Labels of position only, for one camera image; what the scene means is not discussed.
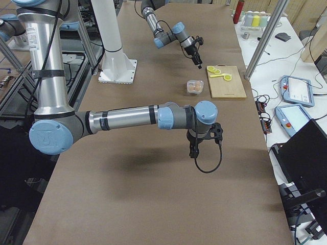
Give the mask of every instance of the red bottle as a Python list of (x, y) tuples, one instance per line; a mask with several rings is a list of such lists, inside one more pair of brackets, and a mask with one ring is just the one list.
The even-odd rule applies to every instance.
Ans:
[(239, 0), (239, 2), (237, 3), (237, 6), (236, 6), (234, 17), (233, 17), (234, 24), (237, 24), (239, 22), (243, 6), (244, 6), (244, 0)]

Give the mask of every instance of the cutting board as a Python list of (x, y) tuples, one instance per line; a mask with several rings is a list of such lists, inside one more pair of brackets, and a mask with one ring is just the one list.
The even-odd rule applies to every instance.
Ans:
[(239, 71), (236, 66), (214, 66), (221, 73), (232, 74), (231, 81), (225, 81), (223, 77), (211, 78), (213, 73), (207, 72), (211, 97), (213, 99), (246, 99), (246, 93), (242, 84)]

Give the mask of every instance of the white desk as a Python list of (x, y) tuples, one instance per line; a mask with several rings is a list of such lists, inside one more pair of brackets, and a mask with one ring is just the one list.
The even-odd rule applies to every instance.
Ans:
[[(286, 19), (286, 17), (281, 18), (282, 26), (276, 28), (272, 38), (269, 41), (268, 46), (266, 47), (266, 52), (263, 53), (259, 64), (267, 62), (272, 59), (287, 57), (293, 53), (298, 52), (302, 47), (302, 43), (300, 42), (299, 38), (297, 37), (295, 31), (293, 30), (292, 26)], [(257, 40), (258, 37), (262, 36), (261, 31), (247, 31), (241, 30), (241, 23), (235, 25), (236, 34), (238, 36), (238, 41), (240, 47), (242, 49), (242, 56), (244, 59), (245, 65), (248, 65), (252, 55), (258, 45), (259, 41)], [(241, 35), (244, 32), (249, 32), (250, 37), (247, 40), (244, 40)], [(287, 42), (283, 42), (275, 38), (275, 35), (280, 32), (286, 32), (291, 39)], [(271, 98), (277, 97), (275, 90), (273, 89), (273, 84), (278, 82), (283, 75), (290, 75), (294, 69), (296, 62), (300, 57), (301, 52), (296, 55), (293, 55), (287, 59), (281, 59), (276, 61), (271, 61), (267, 64), (262, 64), (256, 67), (255, 72), (253, 73), (250, 83), (252, 88), (257, 90), (259, 95), (268, 94)], [(293, 72), (293, 76), (301, 77), (310, 79), (312, 85), (319, 87), (320, 85), (315, 81), (315, 76), (319, 73), (318, 69), (313, 63), (304, 63), (300, 59), (296, 65), (296, 69)], [(323, 77), (319, 74), (317, 76), (317, 80), (323, 85), (322, 89), (313, 88), (314, 93), (327, 93), (327, 84), (324, 81)], [(265, 108), (266, 111), (270, 114), (271, 117), (274, 116), (274, 108), (279, 104), (287, 105), (288, 103), (281, 102), (282, 96), (280, 93), (279, 85), (276, 84), (275, 89), (278, 91), (278, 98), (274, 100), (270, 100), (268, 106)], [(312, 118), (319, 118), (323, 115), (327, 114), (327, 96), (315, 96), (314, 97), (315, 106), (312, 108), (306, 108), (307, 112), (312, 116)], [(317, 121), (322, 129), (327, 132), (327, 117)], [(274, 117), (272, 122), (272, 133), (268, 134), (267, 136), (267, 147), (271, 147), (275, 143), (284, 143), (290, 137), (286, 133), (286, 131), (281, 127), (278, 119)], [(270, 153), (270, 159), (274, 168), (274, 173), (278, 184), (282, 184), (286, 182), (285, 176), (275, 158), (273, 153)], [(305, 227), (309, 223), (304, 223), (297, 229), (297, 237), (300, 241), (304, 241), (307, 237), (307, 232), (305, 231)], [(324, 235), (319, 240), (311, 240), (308, 241), (306, 244), (309, 245), (326, 245), (327, 244), (327, 236)]]

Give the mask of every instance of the black monitor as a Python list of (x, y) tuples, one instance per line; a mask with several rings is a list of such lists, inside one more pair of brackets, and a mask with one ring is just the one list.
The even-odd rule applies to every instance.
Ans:
[[(294, 182), (301, 195), (317, 189), (327, 192), (327, 135), (311, 119), (278, 151), (283, 171)], [(307, 202), (327, 234), (327, 197)]]

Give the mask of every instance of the wooden table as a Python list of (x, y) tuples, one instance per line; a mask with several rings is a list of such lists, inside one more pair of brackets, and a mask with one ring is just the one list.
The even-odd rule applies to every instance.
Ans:
[[(243, 77), (228, 7), (168, 4), (156, 14), (204, 38), (203, 67), (236, 65)], [(211, 100), (205, 69), (177, 42), (157, 50), (134, 2), (123, 4), (119, 25), (124, 52), (138, 60), (135, 81), (101, 84), (93, 77), (80, 110)], [(186, 93), (190, 79), (205, 81), (200, 95)], [(211, 100), (224, 129), (216, 172), (196, 169), (186, 130), (152, 125), (88, 136), (60, 156), (25, 244), (292, 244), (251, 87), (243, 83), (248, 99)], [(215, 166), (217, 145), (199, 147), (199, 164)]]

